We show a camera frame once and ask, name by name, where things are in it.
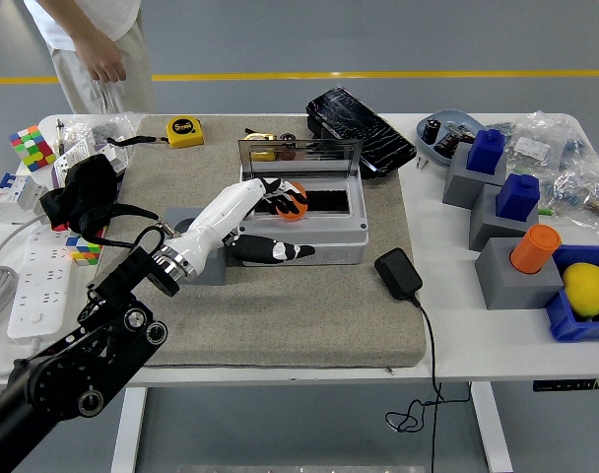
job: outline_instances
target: robotic arm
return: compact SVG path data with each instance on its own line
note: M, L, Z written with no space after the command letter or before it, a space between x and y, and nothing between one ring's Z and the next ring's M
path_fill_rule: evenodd
M276 263L308 256L314 248L234 229L260 202L297 212L305 198L282 179L256 178L221 192L182 235L158 226L169 237L157 250L135 246L88 285L79 328L41 353L16 360L0 394L0 472L10 472L60 422L99 414L167 338L166 326L137 301L132 290L145 278L168 296L177 282L194 279L208 253L227 244L243 259Z
M227 244L238 259L266 264L281 263L314 254L307 245L291 245L261 236L236 236L233 230L261 200L269 206L297 213L306 200L289 182L280 178L255 178L226 187L190 225L183 235L166 241L156 260L176 281L194 279L205 268L213 249Z

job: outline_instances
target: yellow floor line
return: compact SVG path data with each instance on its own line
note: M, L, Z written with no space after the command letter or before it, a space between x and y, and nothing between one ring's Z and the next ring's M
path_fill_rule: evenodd
M284 81L315 79L464 79L464 78L599 77L599 69L544 69L496 71L346 71L346 72L236 72L155 74L154 82ZM56 77L0 77L0 85L56 84Z

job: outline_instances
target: person's hand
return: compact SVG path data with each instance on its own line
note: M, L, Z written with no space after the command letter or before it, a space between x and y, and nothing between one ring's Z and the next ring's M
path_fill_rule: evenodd
M73 37L76 53L95 81L118 82L126 79L120 52L100 30Z

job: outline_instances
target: gray floor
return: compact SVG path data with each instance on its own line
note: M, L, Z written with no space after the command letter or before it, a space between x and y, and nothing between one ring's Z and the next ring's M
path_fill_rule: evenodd
M599 0L581 6L143 0L143 11L155 74L599 70ZM23 3L0 0L0 77L30 76L53 76L47 51ZM378 112L569 113L599 152L599 78L157 82L155 88L162 113L301 113L336 84ZM18 164L10 133L65 112L57 85L0 85L0 176ZM599 392L534 394L527 382L494 389L517 473L599 471ZM154 390L138 471L176 471L186 462L428 466L429 429L403 438L382 421L386 410L428 395L417 384ZM111 414L59 426L18 471L108 471L121 398L114 402ZM470 404L442 407L437 471L485 471L477 435Z

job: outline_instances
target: plastic bag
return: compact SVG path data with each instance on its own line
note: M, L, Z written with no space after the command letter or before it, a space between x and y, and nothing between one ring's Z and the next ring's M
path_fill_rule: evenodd
M599 233L599 155L566 115L537 111L490 128L505 137L507 171L540 181L540 208Z
M116 113L106 115L75 115L64 123L63 141L69 149L78 141L90 138L96 145L106 143L107 138L126 140L136 135L140 122L144 117L141 113Z

